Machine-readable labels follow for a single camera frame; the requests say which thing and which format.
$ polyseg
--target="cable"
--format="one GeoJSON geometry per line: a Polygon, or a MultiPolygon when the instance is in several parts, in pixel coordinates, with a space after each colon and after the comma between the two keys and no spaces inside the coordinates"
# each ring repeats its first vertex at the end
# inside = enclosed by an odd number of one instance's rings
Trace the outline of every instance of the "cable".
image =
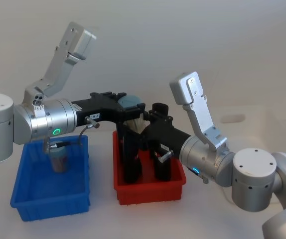
{"type": "Polygon", "coordinates": [[[84,133],[87,129],[89,129],[88,126],[86,126],[86,127],[81,131],[81,133],[79,134],[79,141],[78,141],[78,144],[79,144],[79,145],[82,145],[82,143],[81,143],[81,138],[82,138],[83,133],[84,133]]]}

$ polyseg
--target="white table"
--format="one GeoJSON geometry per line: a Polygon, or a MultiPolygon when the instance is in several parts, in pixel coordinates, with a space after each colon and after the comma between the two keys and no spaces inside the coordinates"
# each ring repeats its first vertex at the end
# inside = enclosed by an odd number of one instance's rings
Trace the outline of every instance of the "white table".
{"type": "Polygon", "coordinates": [[[185,170],[179,201],[120,206],[113,189],[112,132],[90,132],[89,212],[25,223],[9,202],[22,146],[0,164],[0,239],[262,239],[261,225],[280,212],[259,213],[229,203],[221,189],[185,170]]]}

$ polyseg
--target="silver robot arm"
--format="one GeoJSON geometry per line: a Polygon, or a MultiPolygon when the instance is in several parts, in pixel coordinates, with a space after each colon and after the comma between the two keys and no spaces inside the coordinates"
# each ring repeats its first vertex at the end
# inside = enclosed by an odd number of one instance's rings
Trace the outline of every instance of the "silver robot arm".
{"type": "Polygon", "coordinates": [[[249,212],[265,209],[275,193],[284,211],[263,224],[263,234],[265,239],[286,239],[286,154],[257,148],[231,152],[226,137],[213,124],[196,72],[178,77],[170,87],[196,135],[181,148],[181,163],[204,183],[210,179],[223,187],[232,186],[234,203],[249,212]]]}
{"type": "Polygon", "coordinates": [[[73,66],[86,59],[95,39],[94,34],[71,22],[44,77],[25,89],[22,104],[14,106],[10,97],[0,94],[0,162],[12,155],[13,142],[24,144],[45,139],[49,147],[51,136],[76,128],[78,109],[68,100],[45,101],[45,97],[62,90],[73,66]]]}

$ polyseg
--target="green led ring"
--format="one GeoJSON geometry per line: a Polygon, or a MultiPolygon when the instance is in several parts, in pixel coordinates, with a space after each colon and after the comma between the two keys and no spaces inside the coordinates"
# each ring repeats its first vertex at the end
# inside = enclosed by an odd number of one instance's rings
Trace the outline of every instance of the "green led ring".
{"type": "Polygon", "coordinates": [[[59,133],[61,133],[61,129],[59,128],[56,128],[54,131],[53,131],[53,135],[58,135],[59,133]]]}

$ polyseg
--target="blue led light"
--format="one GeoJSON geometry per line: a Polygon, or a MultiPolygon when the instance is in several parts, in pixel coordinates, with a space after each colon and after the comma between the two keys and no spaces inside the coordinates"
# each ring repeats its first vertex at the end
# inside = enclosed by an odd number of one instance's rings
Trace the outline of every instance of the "blue led light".
{"type": "Polygon", "coordinates": [[[193,170],[195,173],[199,174],[199,171],[198,171],[197,168],[193,168],[192,170],[193,170]]]}

